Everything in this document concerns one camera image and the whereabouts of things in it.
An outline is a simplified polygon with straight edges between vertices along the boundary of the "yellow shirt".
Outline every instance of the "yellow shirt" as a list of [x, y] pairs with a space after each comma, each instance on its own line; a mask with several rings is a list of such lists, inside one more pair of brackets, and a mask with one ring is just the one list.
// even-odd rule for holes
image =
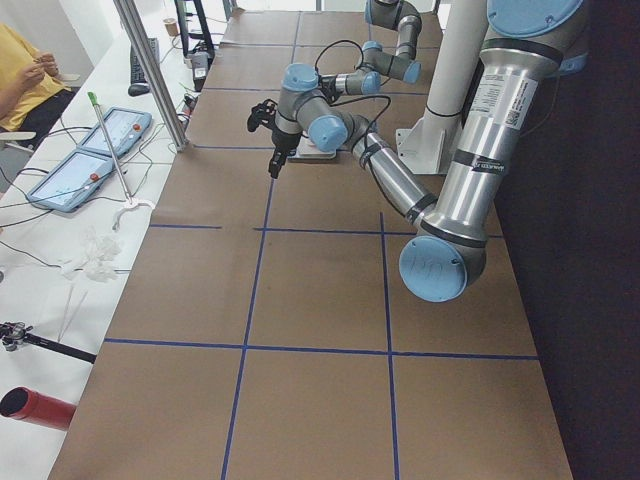
[[[33, 62], [38, 49], [20, 34], [0, 23], [0, 90], [13, 82], [18, 72]], [[20, 128], [27, 114], [42, 102], [66, 88], [62, 82], [45, 73], [44, 79], [25, 92], [7, 116], [0, 119], [0, 127], [10, 131]]]

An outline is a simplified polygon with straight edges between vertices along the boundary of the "red cylinder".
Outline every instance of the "red cylinder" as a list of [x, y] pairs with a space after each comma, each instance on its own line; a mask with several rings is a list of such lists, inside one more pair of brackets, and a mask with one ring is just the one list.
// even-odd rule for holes
[[67, 430], [76, 406], [25, 387], [17, 387], [0, 401], [3, 417]]

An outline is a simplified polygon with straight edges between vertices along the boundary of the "white wall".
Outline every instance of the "white wall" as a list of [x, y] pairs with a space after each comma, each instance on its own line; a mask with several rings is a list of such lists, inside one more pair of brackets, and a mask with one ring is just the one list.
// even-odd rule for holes
[[113, 41], [102, 16], [87, 13], [97, 11], [100, 1], [2, 0], [0, 19], [37, 48], [53, 52], [63, 73], [86, 78]]

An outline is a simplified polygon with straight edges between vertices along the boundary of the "metal rod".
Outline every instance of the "metal rod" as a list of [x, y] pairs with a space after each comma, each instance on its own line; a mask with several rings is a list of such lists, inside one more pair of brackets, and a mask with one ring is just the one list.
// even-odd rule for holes
[[215, 50], [213, 41], [211, 40], [211, 32], [209, 31], [209, 24], [207, 23], [207, 14], [204, 12], [202, 6], [202, 0], [192, 0], [193, 5], [196, 7], [196, 14], [198, 15], [198, 21], [200, 22], [200, 28], [202, 30], [203, 41], [207, 46], [207, 51], [213, 56]]
[[113, 147], [111, 137], [109, 137], [109, 130], [107, 129], [107, 125], [104, 123], [104, 118], [102, 118], [102, 109], [100, 108], [98, 99], [93, 92], [89, 92], [89, 98], [91, 99], [91, 104], [93, 105], [93, 109], [95, 110], [96, 116], [98, 117], [98, 123], [100, 124], [100, 128], [102, 129], [104, 139], [107, 142], [107, 147], [109, 147], [109, 152], [111, 152], [111, 158], [113, 159], [113, 168], [115, 168], [116, 173], [118, 174], [118, 179], [120, 180], [120, 184], [122, 185], [122, 189], [124, 190], [124, 196], [127, 198], [127, 201], [130, 202], [132, 196], [131, 191], [129, 190], [127, 182], [124, 179], [124, 174], [122, 173], [120, 163], [118, 162], [118, 154], [116, 153], [116, 149]]
[[227, 20], [229, 20], [231, 18], [231, 14], [233, 13], [234, 5], [232, 5], [232, 2], [230, 2], [229, 0], [222, 0], [222, 6], [224, 7], [224, 16], [227, 17]]
[[133, 51], [138, 56], [145, 77], [149, 81], [151, 93], [160, 110], [160, 115], [173, 139], [176, 149], [180, 152], [185, 149], [188, 140], [182, 124], [178, 119], [178, 115], [175, 112], [167, 85], [164, 82], [164, 78], [162, 78], [160, 66], [158, 62], [156, 62], [149, 42], [147, 41], [147, 33], [140, 19], [140, 14], [136, 9], [135, 2], [131, 0], [113, 0], [113, 3], [118, 10], [122, 25], [131, 40]]

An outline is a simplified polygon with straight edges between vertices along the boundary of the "cup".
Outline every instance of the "cup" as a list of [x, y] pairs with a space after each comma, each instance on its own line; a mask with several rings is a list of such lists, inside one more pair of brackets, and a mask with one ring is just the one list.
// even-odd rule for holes
[[178, 36], [178, 21], [175, 18], [165, 18], [162, 20], [164, 23], [164, 28], [167, 29], [167, 33], [170, 37]]
[[44, 427], [68, 430], [76, 406], [25, 387], [17, 387], [0, 401], [3, 417]]

